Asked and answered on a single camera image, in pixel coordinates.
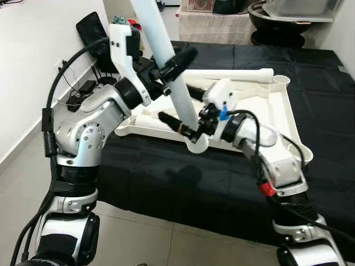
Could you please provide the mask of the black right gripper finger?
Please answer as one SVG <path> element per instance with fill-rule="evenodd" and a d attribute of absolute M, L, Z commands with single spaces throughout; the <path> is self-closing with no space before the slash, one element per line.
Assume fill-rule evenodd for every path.
<path fill-rule="evenodd" d="M 197 86 L 192 86 L 190 84 L 186 84 L 188 93 L 192 99 L 196 101 L 204 102 L 206 90 Z"/>
<path fill-rule="evenodd" d="M 183 122 L 180 121 L 180 119 L 177 119 L 176 117 L 171 116 L 165 112 L 162 111 L 159 112 L 158 119 L 161 122 L 164 122 L 164 124 L 167 124 L 167 126 L 170 127 L 170 129 L 172 129 L 173 131 L 177 132 L 182 136 L 192 137 L 193 134 L 195 133 L 195 131 L 190 129 L 190 127 L 183 124 Z"/>

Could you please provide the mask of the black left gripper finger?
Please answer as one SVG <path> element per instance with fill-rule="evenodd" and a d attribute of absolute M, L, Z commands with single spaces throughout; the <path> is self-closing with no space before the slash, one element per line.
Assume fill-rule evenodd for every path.
<path fill-rule="evenodd" d="M 175 80 L 195 60 L 198 51 L 194 47 L 187 47 L 180 50 L 167 60 L 163 66 L 163 79 Z"/>

